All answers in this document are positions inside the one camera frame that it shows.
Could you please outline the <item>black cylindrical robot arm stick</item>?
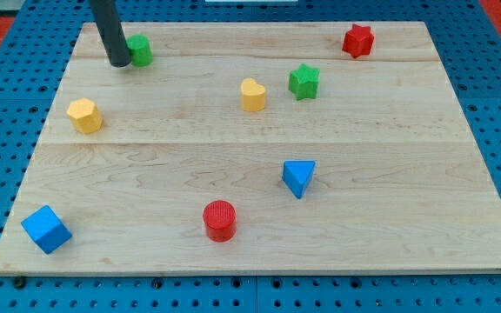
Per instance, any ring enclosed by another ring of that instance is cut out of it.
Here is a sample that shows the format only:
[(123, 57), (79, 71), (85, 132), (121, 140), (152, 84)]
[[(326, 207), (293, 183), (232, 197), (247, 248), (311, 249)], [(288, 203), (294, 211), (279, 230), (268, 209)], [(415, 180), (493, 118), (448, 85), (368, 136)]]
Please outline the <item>black cylindrical robot arm stick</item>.
[(131, 63), (124, 30), (113, 0), (90, 0), (90, 8), (110, 65), (122, 68)]

